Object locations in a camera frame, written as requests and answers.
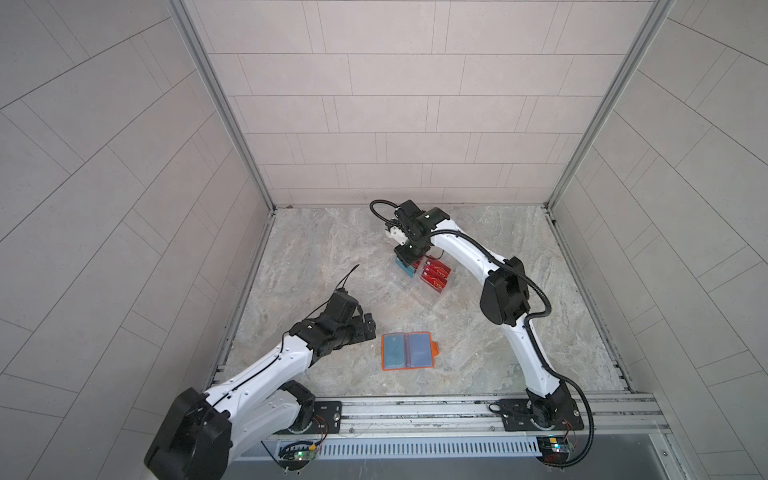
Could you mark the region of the teal credit card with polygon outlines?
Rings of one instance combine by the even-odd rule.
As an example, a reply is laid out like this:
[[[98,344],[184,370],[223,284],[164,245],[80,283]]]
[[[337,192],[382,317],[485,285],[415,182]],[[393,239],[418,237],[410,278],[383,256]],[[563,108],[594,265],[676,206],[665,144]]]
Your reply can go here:
[[[399,258],[395,259],[395,264],[409,277],[413,278],[418,269],[414,269],[412,265],[406,265]]]
[[[403,334],[383,337],[382,359],[384,370],[402,369],[406,366],[406,345]]]

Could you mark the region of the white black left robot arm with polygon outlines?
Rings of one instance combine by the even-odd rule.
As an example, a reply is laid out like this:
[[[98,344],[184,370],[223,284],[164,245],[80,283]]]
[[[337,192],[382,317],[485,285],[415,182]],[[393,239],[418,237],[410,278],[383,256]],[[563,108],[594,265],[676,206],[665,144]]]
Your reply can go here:
[[[157,479],[222,478],[268,436],[309,426],[315,397],[297,376],[332,352],[375,337],[373,316],[345,289],[334,290],[245,370],[204,392],[180,393],[145,454],[145,467]]]

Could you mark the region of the orange card holder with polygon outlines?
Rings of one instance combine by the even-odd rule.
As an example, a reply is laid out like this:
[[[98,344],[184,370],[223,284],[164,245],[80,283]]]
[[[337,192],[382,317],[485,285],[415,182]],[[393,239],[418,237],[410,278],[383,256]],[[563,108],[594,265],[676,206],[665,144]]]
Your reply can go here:
[[[402,369],[384,370],[382,359],[383,337],[385,335],[403,334],[406,345],[406,366]],[[381,368],[383,371],[428,369],[435,366],[439,355],[438,343],[432,340],[429,332],[388,333],[381,338]]]

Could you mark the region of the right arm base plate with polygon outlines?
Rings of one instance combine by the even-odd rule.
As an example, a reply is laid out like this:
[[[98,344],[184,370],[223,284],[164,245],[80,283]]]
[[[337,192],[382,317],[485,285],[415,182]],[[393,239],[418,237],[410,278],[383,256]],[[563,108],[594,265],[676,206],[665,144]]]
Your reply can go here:
[[[530,399],[501,399],[491,403],[489,410],[500,416],[507,432],[584,430],[583,417],[572,399],[551,402]]]

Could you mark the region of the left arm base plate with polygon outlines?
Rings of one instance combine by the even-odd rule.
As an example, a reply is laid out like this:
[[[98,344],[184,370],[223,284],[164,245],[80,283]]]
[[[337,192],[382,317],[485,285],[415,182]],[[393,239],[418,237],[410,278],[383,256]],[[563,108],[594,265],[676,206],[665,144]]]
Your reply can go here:
[[[316,401],[311,414],[301,414],[296,424],[276,432],[276,435],[325,435],[340,431],[343,403]]]

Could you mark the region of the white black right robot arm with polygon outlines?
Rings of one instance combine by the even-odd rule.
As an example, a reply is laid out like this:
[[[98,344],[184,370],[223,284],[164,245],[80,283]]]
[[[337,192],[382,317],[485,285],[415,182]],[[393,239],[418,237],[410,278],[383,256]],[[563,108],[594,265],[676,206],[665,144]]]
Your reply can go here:
[[[387,235],[397,242],[394,252],[403,264],[411,265],[437,247],[477,278],[482,284],[480,310],[502,327],[523,370],[530,422],[542,430],[557,426],[558,415],[569,408],[572,397],[564,377],[551,368],[530,323],[549,316],[552,306],[525,274],[523,263],[488,250],[443,210],[425,211],[411,200],[396,205],[394,217],[385,225]]]

